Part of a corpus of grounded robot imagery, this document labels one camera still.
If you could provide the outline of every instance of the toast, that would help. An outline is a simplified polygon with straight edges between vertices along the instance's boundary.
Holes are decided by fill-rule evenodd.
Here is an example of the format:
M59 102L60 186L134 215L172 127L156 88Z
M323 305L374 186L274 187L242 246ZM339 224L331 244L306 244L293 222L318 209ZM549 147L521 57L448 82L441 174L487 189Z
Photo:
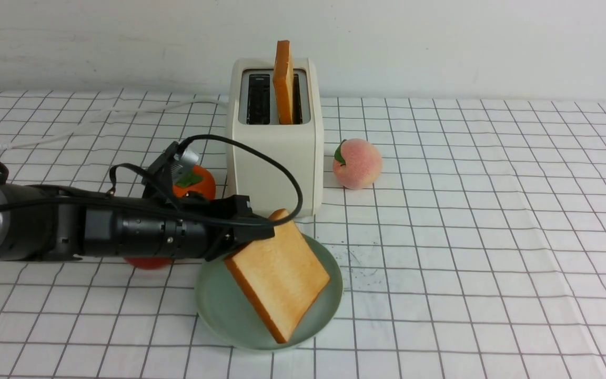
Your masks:
M289 41L277 41L275 68L272 70L279 123L294 123L294 60Z
M281 209L270 219L287 215ZM276 226L275 237L249 243L224 262L277 343L288 343L330 281L294 221Z

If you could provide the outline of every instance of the white toaster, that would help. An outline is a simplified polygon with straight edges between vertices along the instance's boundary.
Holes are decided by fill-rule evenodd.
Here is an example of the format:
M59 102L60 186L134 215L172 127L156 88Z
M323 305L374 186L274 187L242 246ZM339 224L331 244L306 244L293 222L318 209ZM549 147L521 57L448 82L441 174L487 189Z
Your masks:
M303 192L298 218L314 216L322 205L324 127L317 72L307 58L294 59L294 124L281 125L272 86L274 62L240 59L233 66L226 137L278 161ZM234 146L226 146L227 195L250 197L252 210L270 216L296 207L296 191L277 168Z

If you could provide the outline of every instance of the green plate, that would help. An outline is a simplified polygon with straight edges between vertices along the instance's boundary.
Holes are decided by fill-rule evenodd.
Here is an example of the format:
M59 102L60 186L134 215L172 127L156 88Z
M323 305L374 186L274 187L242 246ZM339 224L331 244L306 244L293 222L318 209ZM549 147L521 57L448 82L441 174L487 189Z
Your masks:
M222 259L205 262L200 268L195 286L200 319L226 343L249 351L285 350L317 335L334 318L341 304L343 276L329 250L307 235L304 237L331 280L303 317L289 343L276 343Z

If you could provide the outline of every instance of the table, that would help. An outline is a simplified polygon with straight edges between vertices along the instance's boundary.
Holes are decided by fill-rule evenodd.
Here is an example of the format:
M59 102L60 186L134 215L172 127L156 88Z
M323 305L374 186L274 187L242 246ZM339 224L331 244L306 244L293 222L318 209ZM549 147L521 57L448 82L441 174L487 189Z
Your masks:
M190 97L4 91L0 142ZM274 355L222 343L193 304L197 261L155 272L119 259L0 262L0 377L606 378L606 103L322 105L324 205L299 226L334 254L346 293L315 340ZM1 160L15 183L106 191L110 165L145 166L173 140L223 134L225 120L210 104L112 114ZM384 157L373 188L344 190L330 170L353 137ZM223 193L225 147L198 146ZM117 194L141 195L134 175L118 180Z

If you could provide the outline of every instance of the toaster slot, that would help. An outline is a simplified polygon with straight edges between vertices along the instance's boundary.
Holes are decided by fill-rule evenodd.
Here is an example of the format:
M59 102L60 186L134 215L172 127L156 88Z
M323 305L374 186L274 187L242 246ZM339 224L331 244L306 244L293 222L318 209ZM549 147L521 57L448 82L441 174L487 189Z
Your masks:
M294 124L296 125L303 123L303 112L301 110L301 88L298 77L298 74L294 74Z
M247 125L270 123L270 75L250 74L247 94Z

